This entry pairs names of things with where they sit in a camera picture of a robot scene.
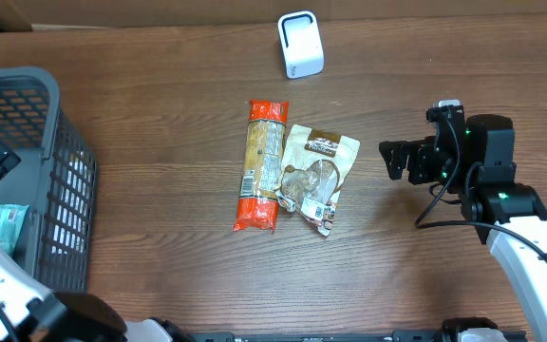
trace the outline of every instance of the white snack bag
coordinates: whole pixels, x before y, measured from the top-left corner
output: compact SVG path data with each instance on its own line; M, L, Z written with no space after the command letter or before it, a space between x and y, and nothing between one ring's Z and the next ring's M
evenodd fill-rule
M327 237L341 184L353 166L360 142L336 133L294 125L282 157L276 194L288 211L298 211Z

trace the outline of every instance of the food package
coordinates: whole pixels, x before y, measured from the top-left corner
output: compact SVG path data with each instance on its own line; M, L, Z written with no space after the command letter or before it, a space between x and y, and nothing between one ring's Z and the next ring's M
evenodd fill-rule
M336 133L294 125L286 141L278 202L299 212L323 236L330 234L341 184L353 166L360 142Z
M10 257L23 228L28 205L0 204L0 247Z
M275 189L282 170L288 110L288 102L251 100L235 232L249 227L275 230Z

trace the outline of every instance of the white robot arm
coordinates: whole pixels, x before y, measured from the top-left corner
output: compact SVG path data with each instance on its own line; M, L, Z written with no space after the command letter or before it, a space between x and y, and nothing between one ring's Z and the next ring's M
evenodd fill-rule
M547 220L516 217L500 226L531 240L547 254ZM510 279L533 337L547 341L547 264L531 248L501 232L491 231L486 244Z
M14 333L30 334L41 327L56 330L57 324L64 324L63 318L59 315L60 309L64 306L55 299L55 293L49 288L30 277L23 271L1 248L0 248L0 309L4 319L8 320L10 326L6 328L4 320L0 317L0 341L15 341L9 336L9 329ZM91 305L105 306L108 314L114 313L106 304L99 302L96 297L87 296L92 301ZM40 312L40 306L49 306L52 308L50 313L46 308ZM32 314L40 316L38 325L30 326L28 323ZM116 334L124 335L128 342L134 341L153 341L153 342L172 342L170 334L158 322L147 319L143 322L123 322L114 314L111 322L105 322L109 329L103 329L110 333L110 340L117 341ZM98 328L88 327L68 327L71 330L81 331L84 329L93 329L95 335L99 332Z

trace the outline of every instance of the wood grain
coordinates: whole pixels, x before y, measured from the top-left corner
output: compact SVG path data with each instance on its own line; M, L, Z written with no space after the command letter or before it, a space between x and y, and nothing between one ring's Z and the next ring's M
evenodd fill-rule
M289 81L275 24L0 34L0 67L43 67L101 165L90 292L188 331L381 333L483 315L528 329L471 228L416 231L426 186L391 181L378 143L432 129L459 98L514 120L518 181L547 206L547 15L322 23L322 74ZM281 212L232 233L248 101L362 145L330 237ZM457 219L440 205L430 219Z
M547 13L547 0L13 0L32 24L111 28L274 23L311 10L318 21Z

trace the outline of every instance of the laundry basket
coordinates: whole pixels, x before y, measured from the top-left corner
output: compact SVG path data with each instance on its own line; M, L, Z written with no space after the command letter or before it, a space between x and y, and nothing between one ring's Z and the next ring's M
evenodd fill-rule
M0 181L0 204L29 205L12 258L54 290L84 291L98 165L48 72L0 69L0 142L21 159Z

